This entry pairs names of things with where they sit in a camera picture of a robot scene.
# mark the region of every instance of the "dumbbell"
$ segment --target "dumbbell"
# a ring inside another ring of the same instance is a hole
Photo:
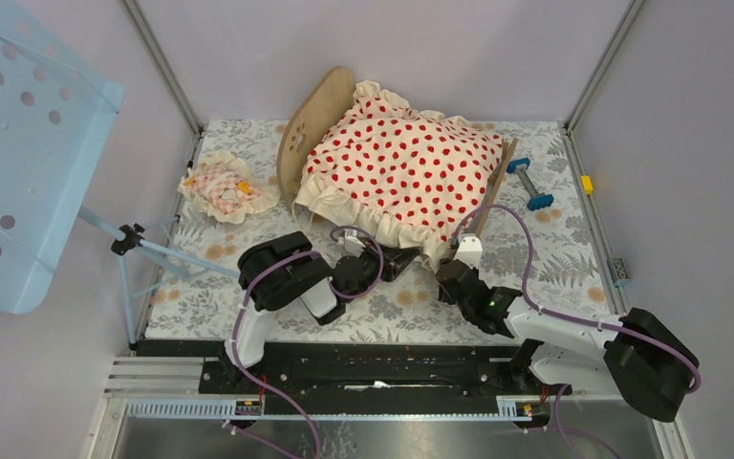
[[[530,167],[530,158],[522,158],[521,160],[511,161],[507,165],[508,174],[516,174],[522,185],[530,195],[528,201],[528,210],[538,210],[540,208],[548,208],[552,206],[553,197],[551,194],[540,193],[533,182],[528,177],[528,167]]]

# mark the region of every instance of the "wooden bed frame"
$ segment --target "wooden bed frame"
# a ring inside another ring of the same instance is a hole
[[[346,67],[333,67],[291,117],[277,153],[277,182],[288,208],[291,208],[299,191],[302,169],[308,155],[322,141],[331,126],[339,122],[344,113],[353,106],[355,90],[353,72]],[[483,204],[491,204],[496,198],[500,185],[505,181],[505,169],[515,148],[516,139],[510,143],[504,142],[502,161],[488,179]],[[488,211],[483,212],[468,230],[479,236],[487,217]]]

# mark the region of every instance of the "polka dot blanket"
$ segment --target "polka dot blanket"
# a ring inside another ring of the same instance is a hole
[[[354,100],[311,151],[295,203],[381,244],[422,247],[434,270],[448,236],[483,201],[503,138],[412,109],[372,81],[356,86]]]

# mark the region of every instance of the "robotic arm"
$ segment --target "robotic arm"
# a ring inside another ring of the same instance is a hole
[[[477,269],[482,255],[479,239],[466,234],[460,241],[454,258],[443,260],[437,271],[439,299],[456,304],[463,317],[483,332],[514,339],[519,349],[512,364],[521,370],[518,377],[523,382],[536,379],[545,384],[568,383],[576,390],[601,395],[619,394],[646,416],[663,422],[674,420],[694,378],[691,370],[656,346],[605,326],[616,325],[656,339],[699,366],[693,354],[656,317],[637,308],[625,317],[563,312],[596,322],[598,326],[593,328],[541,314],[527,304],[522,292],[488,287]],[[251,293],[254,306],[244,315],[238,335],[244,367],[262,359],[278,310],[299,299],[320,325],[328,324],[342,316],[347,303],[376,279],[379,258],[384,266],[381,280],[391,282],[420,254],[417,249],[381,247],[379,251],[370,241],[356,237],[354,231],[345,231],[339,244],[352,255],[341,258],[333,269],[321,258],[304,257],[255,285]],[[296,232],[250,248],[238,261],[241,287],[248,287],[280,260],[311,247],[305,235]],[[231,340],[227,340],[226,349],[232,358]]]

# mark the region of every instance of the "floral pattern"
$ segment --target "floral pattern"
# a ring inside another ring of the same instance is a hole
[[[507,177],[496,202],[520,212],[533,234],[536,248],[529,290],[546,306],[578,312],[608,313],[594,257],[592,236],[578,201],[578,190],[558,125],[555,122],[474,123],[519,140],[514,159],[529,157],[533,182],[555,197],[550,208],[530,212],[528,194],[519,180]],[[277,149],[284,121],[216,120],[206,132],[201,154],[221,149],[242,158],[269,186],[276,185]],[[294,222],[280,202],[264,213],[248,215],[240,225],[219,223],[184,203],[182,220],[173,236],[175,247],[186,253],[236,270],[240,254],[255,244],[296,230],[304,230],[313,247],[329,261],[341,251],[329,232],[333,224],[299,212]],[[528,247],[518,224],[509,216],[492,214],[483,231],[481,278],[489,285],[519,287]],[[198,268],[190,267],[195,273]],[[466,322],[456,306],[437,300],[434,275],[414,263],[393,283],[381,283],[366,297],[348,305],[347,314],[319,326],[295,303],[284,308],[269,340],[322,342],[396,342],[450,344],[505,344],[502,336],[486,335]],[[243,298],[237,281],[206,273],[159,288],[145,335],[149,339],[225,339]]]

